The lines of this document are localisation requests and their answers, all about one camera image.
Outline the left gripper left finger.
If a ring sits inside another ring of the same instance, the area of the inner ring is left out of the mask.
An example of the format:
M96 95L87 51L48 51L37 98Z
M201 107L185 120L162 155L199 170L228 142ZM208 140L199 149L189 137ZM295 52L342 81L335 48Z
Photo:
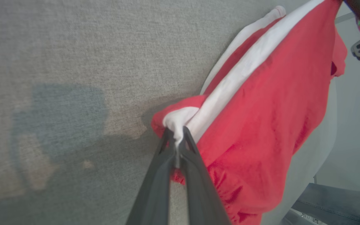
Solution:
M168 225L170 180L174 171L174 133L168 128L158 144L126 225Z

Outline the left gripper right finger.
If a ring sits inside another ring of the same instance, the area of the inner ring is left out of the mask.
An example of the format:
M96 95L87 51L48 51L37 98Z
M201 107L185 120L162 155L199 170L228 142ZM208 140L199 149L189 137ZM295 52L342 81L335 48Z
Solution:
M185 179L189 225L231 225L224 205L189 129L179 144L180 171Z

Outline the red shorts white stripe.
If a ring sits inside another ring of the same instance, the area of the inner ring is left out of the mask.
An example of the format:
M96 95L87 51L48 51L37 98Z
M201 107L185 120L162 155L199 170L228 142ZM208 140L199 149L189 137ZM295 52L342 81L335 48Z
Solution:
M177 144L189 129L231 225L260 225L281 202L293 155L325 116L331 80L345 70L341 4L309 0L289 14L276 6L239 31L200 95L152 118Z

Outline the blue denim jeans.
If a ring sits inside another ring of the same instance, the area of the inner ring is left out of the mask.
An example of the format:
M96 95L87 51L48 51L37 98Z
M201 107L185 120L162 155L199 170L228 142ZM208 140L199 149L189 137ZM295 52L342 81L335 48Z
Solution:
M310 183L279 225L360 225L360 191Z

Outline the grey fabric sofa seat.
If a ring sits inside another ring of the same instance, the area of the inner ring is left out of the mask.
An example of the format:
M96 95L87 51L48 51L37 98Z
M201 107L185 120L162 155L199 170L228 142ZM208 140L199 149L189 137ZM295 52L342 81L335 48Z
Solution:
M0 225L125 225L159 144L236 34L308 0L0 0Z

